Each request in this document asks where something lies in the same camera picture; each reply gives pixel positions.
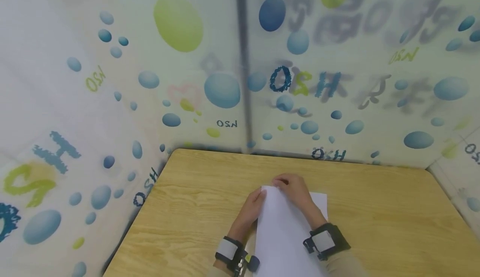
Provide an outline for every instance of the wall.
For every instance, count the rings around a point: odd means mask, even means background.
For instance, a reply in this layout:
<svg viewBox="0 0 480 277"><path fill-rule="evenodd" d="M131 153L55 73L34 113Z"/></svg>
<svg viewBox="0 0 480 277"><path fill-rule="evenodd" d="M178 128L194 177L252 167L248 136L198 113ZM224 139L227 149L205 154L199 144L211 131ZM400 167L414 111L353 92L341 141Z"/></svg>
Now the wall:
<svg viewBox="0 0 480 277"><path fill-rule="evenodd" d="M100 275L177 147L427 167L480 126L476 0L0 0L0 14L8 276ZM474 179L452 188L478 197Z"/></svg>

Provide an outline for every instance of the blue bubble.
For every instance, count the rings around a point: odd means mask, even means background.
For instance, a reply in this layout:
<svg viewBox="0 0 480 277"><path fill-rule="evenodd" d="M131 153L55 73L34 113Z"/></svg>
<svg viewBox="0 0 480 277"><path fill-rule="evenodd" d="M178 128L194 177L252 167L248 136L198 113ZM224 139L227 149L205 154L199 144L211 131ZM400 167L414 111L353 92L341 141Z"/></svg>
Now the blue bubble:
<svg viewBox="0 0 480 277"><path fill-rule="evenodd" d="M156 88L160 84L157 74L152 71L142 71L138 75L138 82L145 88Z"/></svg>
<svg viewBox="0 0 480 277"><path fill-rule="evenodd" d="M400 44L403 43L408 37L408 30L406 30L400 37Z"/></svg>
<svg viewBox="0 0 480 277"><path fill-rule="evenodd" d="M313 135L318 131L318 124L312 120L306 120L301 123L300 130L306 135Z"/></svg>
<svg viewBox="0 0 480 277"><path fill-rule="evenodd" d="M112 34L108 30L99 30L98 37L105 43L108 43L112 40Z"/></svg>
<svg viewBox="0 0 480 277"><path fill-rule="evenodd" d="M100 12L100 20L107 25L112 25L113 24L113 15L111 15L111 13L108 12L108 11L102 10Z"/></svg>
<svg viewBox="0 0 480 277"><path fill-rule="evenodd" d="M23 240L37 245L52 236L60 226L61 215L56 210L44 210L35 214L23 230Z"/></svg>
<svg viewBox="0 0 480 277"><path fill-rule="evenodd" d="M433 144L433 137L427 132L414 131L405 136L403 143L412 149L424 149Z"/></svg>
<svg viewBox="0 0 480 277"><path fill-rule="evenodd" d="M480 211L480 200L474 197L467 198L467 205L474 212Z"/></svg>
<svg viewBox="0 0 480 277"><path fill-rule="evenodd" d="M457 100L468 92L468 82L460 77L447 77L440 80L433 88L435 96L441 100Z"/></svg>
<svg viewBox="0 0 480 277"><path fill-rule="evenodd" d="M115 92L115 93L113 93L113 96L115 96L115 99L116 99L117 101L120 101L120 99L121 99L121 93L120 93L120 92Z"/></svg>
<svg viewBox="0 0 480 277"><path fill-rule="evenodd" d="M110 48L110 54L115 58L120 58L121 50L120 50L119 47L111 47Z"/></svg>
<svg viewBox="0 0 480 277"><path fill-rule="evenodd" d="M79 72L82 69L82 64L76 57L69 57L67 59L67 65L72 71Z"/></svg>
<svg viewBox="0 0 480 277"><path fill-rule="evenodd" d="M293 100L288 95L282 95L277 99L277 108L282 112L289 112L293 108Z"/></svg>
<svg viewBox="0 0 480 277"><path fill-rule="evenodd" d="M127 180L133 181L133 179L135 179L136 176L137 176L137 174L135 172L132 172L132 173L128 174Z"/></svg>
<svg viewBox="0 0 480 277"><path fill-rule="evenodd" d="M174 113L165 113L162 117L162 122L169 127L176 127L180 125L180 117Z"/></svg>
<svg viewBox="0 0 480 277"><path fill-rule="evenodd" d="M91 212L89 213L86 218L85 218L85 224L92 224L93 222L95 222L95 220L97 219L97 214L95 214L94 212Z"/></svg>
<svg viewBox="0 0 480 277"><path fill-rule="evenodd" d="M260 72L254 72L248 76L247 86L252 92L260 91L267 84L267 77Z"/></svg>
<svg viewBox="0 0 480 277"><path fill-rule="evenodd" d="M133 141L132 154L133 154L133 157L135 157L137 160L142 158L142 155L143 155L142 145L140 145L139 141Z"/></svg>
<svg viewBox="0 0 480 277"><path fill-rule="evenodd" d="M342 118L342 112L340 110L334 110L330 116L332 119L340 120Z"/></svg>
<svg viewBox="0 0 480 277"><path fill-rule="evenodd" d="M87 265L81 261L73 268L72 277L83 277L87 273Z"/></svg>
<svg viewBox="0 0 480 277"><path fill-rule="evenodd" d="M308 112L308 110L305 107L300 107L299 108L299 114L300 115L304 116L304 115L307 114L307 112Z"/></svg>
<svg viewBox="0 0 480 277"><path fill-rule="evenodd" d="M405 106L407 103L408 103L407 99L402 99L402 100L398 101L397 107Z"/></svg>
<svg viewBox="0 0 480 277"><path fill-rule="evenodd" d="M353 120L350 124L347 125L347 128L345 128L345 133L348 135L356 135L363 130L363 126L364 125L361 120Z"/></svg>
<svg viewBox="0 0 480 277"><path fill-rule="evenodd" d="M275 31L283 24L287 8L283 0L265 0L260 6L258 20L266 31Z"/></svg>
<svg viewBox="0 0 480 277"><path fill-rule="evenodd" d="M433 126L439 127L439 126L443 126L443 124L445 124L445 121L442 118L433 118L430 120L430 123Z"/></svg>
<svg viewBox="0 0 480 277"><path fill-rule="evenodd" d="M80 194L79 192L75 192L70 196L70 199L69 199L70 205L75 206L79 204L80 201L82 201L82 194Z"/></svg>
<svg viewBox="0 0 480 277"><path fill-rule="evenodd" d="M287 49L292 54L300 55L306 52L309 45L308 34L305 30L290 33L287 40Z"/></svg>
<svg viewBox="0 0 480 277"><path fill-rule="evenodd" d="M110 169L113 166L114 163L115 163L115 157L113 157L111 155L108 155L107 157L105 157L103 159L103 166L106 169Z"/></svg>
<svg viewBox="0 0 480 277"><path fill-rule="evenodd" d="M447 46L445 47L445 50L447 51L455 51L457 50L458 48L460 48L462 46L462 39L461 38L454 38L453 40L451 40Z"/></svg>
<svg viewBox="0 0 480 277"><path fill-rule="evenodd" d="M395 88L399 91L405 90L408 87L408 82L406 80L398 80L395 82Z"/></svg>
<svg viewBox="0 0 480 277"><path fill-rule="evenodd" d="M120 198L122 195L123 195L123 190L116 190L116 191L113 193L113 197L114 197L115 199Z"/></svg>
<svg viewBox="0 0 480 277"><path fill-rule="evenodd" d="M92 207L95 208L96 210L101 210L102 208L104 208L107 205L108 201L110 200L111 194L112 194L112 190L108 185L101 185L98 188L96 188L92 192L92 197L90 199L90 202L92 203Z"/></svg>
<svg viewBox="0 0 480 277"><path fill-rule="evenodd" d="M272 135L267 132L267 133L264 133L264 134L262 135L262 138L263 138L265 141L269 141L269 140L272 139Z"/></svg>
<svg viewBox="0 0 480 277"><path fill-rule="evenodd" d="M478 42L479 40L480 40L480 30L475 30L470 35L470 41L471 42Z"/></svg>
<svg viewBox="0 0 480 277"><path fill-rule="evenodd" d="M468 28L472 27L474 22L475 22L475 17L473 15L469 15L460 23L460 25L458 25L458 31L467 30Z"/></svg>
<svg viewBox="0 0 480 277"><path fill-rule="evenodd" d="M203 86L208 100L221 108L232 108L240 102L240 86L233 76L214 73L207 78Z"/></svg>
<svg viewBox="0 0 480 277"><path fill-rule="evenodd" d="M121 44L122 46L127 46L128 39L126 37L119 37L119 44Z"/></svg>

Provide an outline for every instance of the wooden table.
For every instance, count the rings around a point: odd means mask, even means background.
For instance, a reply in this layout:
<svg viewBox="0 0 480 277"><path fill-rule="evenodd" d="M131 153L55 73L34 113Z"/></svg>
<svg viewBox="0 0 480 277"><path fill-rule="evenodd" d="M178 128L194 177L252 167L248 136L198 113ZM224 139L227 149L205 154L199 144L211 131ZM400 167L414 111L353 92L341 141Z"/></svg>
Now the wooden table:
<svg viewBox="0 0 480 277"><path fill-rule="evenodd" d="M104 276L204 276L247 194L284 172L328 194L328 217L372 277L480 276L479 242L425 170L184 149Z"/></svg>

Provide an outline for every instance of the right hand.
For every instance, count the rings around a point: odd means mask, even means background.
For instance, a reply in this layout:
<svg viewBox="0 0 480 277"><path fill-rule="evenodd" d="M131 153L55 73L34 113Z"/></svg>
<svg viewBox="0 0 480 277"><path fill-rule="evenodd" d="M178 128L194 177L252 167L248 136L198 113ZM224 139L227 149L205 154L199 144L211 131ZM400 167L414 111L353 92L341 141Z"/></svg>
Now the right hand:
<svg viewBox="0 0 480 277"><path fill-rule="evenodd" d="M280 174L272 180L272 184L280 189L300 211L315 205L303 177L296 174Z"/></svg>

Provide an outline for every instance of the sheet of paper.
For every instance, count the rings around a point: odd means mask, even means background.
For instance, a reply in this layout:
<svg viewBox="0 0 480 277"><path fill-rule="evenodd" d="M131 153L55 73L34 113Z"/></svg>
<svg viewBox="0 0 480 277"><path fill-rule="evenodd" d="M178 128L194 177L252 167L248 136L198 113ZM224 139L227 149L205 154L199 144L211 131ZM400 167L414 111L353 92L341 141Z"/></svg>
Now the sheet of paper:
<svg viewBox="0 0 480 277"><path fill-rule="evenodd" d="M258 218L255 255L260 260L256 277L328 276L315 254L308 254L303 240L310 237L310 226L303 214L273 186L267 191ZM313 202L327 215L327 195L311 192Z"/></svg>

